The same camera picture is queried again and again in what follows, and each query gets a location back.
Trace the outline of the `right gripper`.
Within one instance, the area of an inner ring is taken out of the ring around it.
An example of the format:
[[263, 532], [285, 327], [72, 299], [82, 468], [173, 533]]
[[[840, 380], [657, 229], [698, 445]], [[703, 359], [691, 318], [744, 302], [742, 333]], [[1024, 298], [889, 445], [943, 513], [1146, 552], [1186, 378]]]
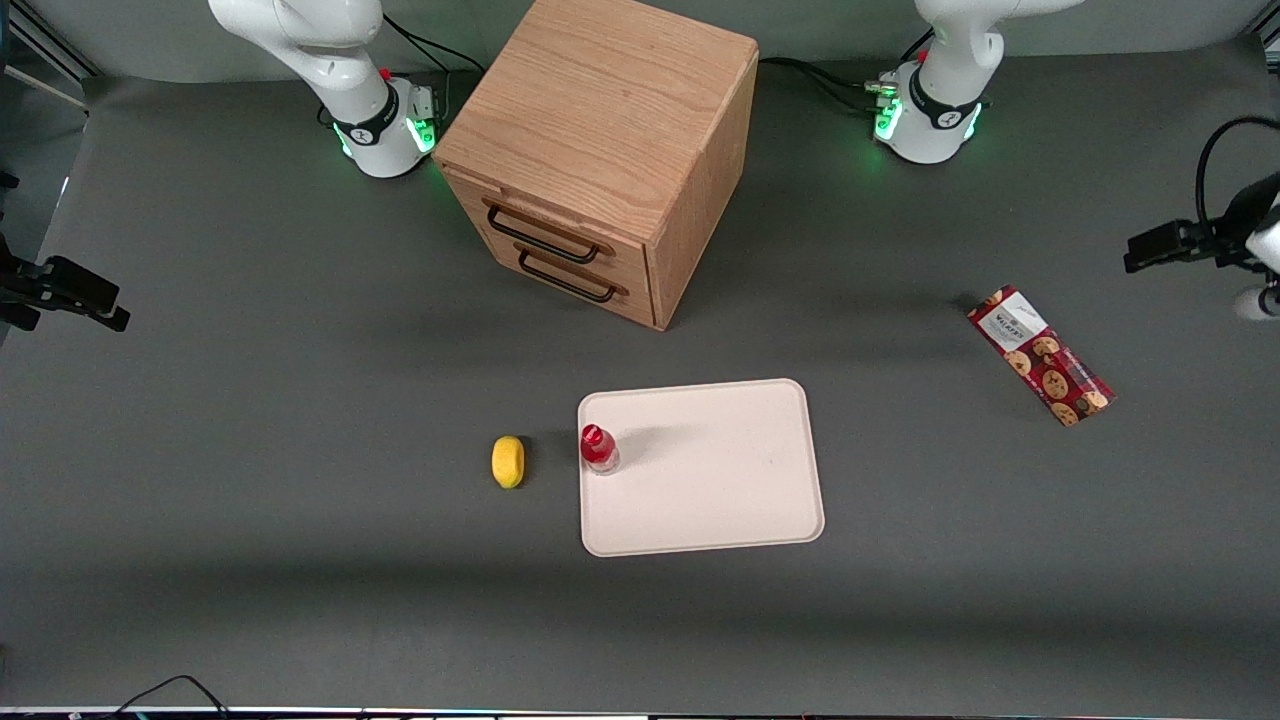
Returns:
[[1, 320], [33, 331], [41, 309], [73, 313], [114, 332], [124, 332], [131, 313], [118, 304], [120, 288], [63, 256], [42, 264], [15, 256], [1, 234]]

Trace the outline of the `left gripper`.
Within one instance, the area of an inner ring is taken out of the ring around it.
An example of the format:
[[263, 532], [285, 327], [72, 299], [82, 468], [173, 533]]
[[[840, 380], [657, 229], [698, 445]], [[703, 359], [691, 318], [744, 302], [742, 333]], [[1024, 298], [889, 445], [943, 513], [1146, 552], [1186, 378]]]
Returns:
[[[1271, 272], [1280, 272], [1280, 197], [1261, 217], [1245, 240], [1247, 251]], [[1217, 256], [1212, 233], [1190, 220], [1172, 220], [1130, 237], [1124, 254], [1124, 269], [1134, 274], [1153, 266], [1197, 263]]]

